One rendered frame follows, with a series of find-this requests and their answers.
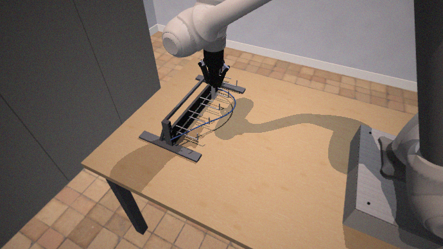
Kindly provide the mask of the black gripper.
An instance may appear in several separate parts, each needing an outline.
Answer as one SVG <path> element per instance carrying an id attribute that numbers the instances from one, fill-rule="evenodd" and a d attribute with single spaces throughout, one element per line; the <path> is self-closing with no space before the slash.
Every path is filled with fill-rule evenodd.
<path id="1" fill-rule="evenodd" d="M 206 84 L 209 84 L 211 86 L 211 99 L 216 99 L 218 86 L 220 87 L 220 85 L 222 84 L 226 72 L 229 70 L 230 66 L 226 65 L 223 59 L 224 50 L 214 53 L 204 50 L 204 57 L 207 60 L 203 58 L 203 60 L 198 62 L 198 65 L 202 70 Z M 222 68 L 222 66 L 223 72 L 221 74 L 220 80 L 218 81 L 219 70 Z"/>

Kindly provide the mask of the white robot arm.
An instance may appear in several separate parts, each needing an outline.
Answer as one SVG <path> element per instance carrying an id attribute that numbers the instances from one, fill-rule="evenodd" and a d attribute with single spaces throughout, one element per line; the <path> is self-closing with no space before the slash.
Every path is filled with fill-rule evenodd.
<path id="1" fill-rule="evenodd" d="M 196 0 L 167 23 L 162 43 L 178 58 L 222 51 L 227 26 L 270 1 Z M 443 0 L 414 0 L 414 17 L 418 112 L 394 141 L 378 139 L 380 173 L 406 183 L 415 217 L 443 239 Z"/>

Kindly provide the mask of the dark grey rack with cable rings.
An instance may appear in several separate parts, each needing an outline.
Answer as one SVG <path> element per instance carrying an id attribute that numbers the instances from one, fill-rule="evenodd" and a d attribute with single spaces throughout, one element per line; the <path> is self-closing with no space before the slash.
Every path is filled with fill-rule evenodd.
<path id="1" fill-rule="evenodd" d="M 192 93 L 194 93 L 194 91 L 203 82 L 205 82 L 204 76 L 202 75 L 198 75 L 195 79 L 199 80 L 199 82 L 188 92 L 188 94 L 178 103 L 178 105 L 161 121 L 162 123 L 161 136 L 159 137 L 150 132 L 144 131 L 139 136 L 139 138 L 148 141 L 152 144 L 155 144 L 157 146 L 160 146 L 161 148 L 169 150 L 173 153 L 176 153 L 180 156 L 183 156 L 189 160 L 198 162 L 200 157 L 202 156 L 201 153 L 198 153 L 196 151 L 190 150 L 189 148 L 176 144 L 176 142 L 181 138 L 181 136 L 177 137 L 176 139 L 173 139 L 172 141 L 170 139 L 184 133 L 186 130 L 190 131 L 188 130 L 189 126 L 196 119 L 198 115 L 202 116 L 200 112 L 204 109 L 204 107 L 205 106 L 211 107 L 207 105 L 208 102 L 211 101 L 211 86 L 207 84 L 207 86 L 203 89 L 203 91 L 199 93 L 199 95 L 194 99 L 194 101 L 185 109 L 185 111 L 172 125 L 171 121 L 169 121 L 172 115 L 185 103 L 185 101 L 192 95 Z M 237 82 L 238 81 L 236 80 L 236 85 L 222 82 L 220 87 L 233 90 L 239 93 L 244 93 L 246 88 L 237 86 Z M 218 90 L 221 89 L 220 87 L 218 86 Z M 220 110 L 220 103 L 219 103 L 219 109 L 218 108 L 214 109 Z M 199 119 L 196 120 L 201 121 Z M 201 122 L 206 123 L 205 121 Z"/>

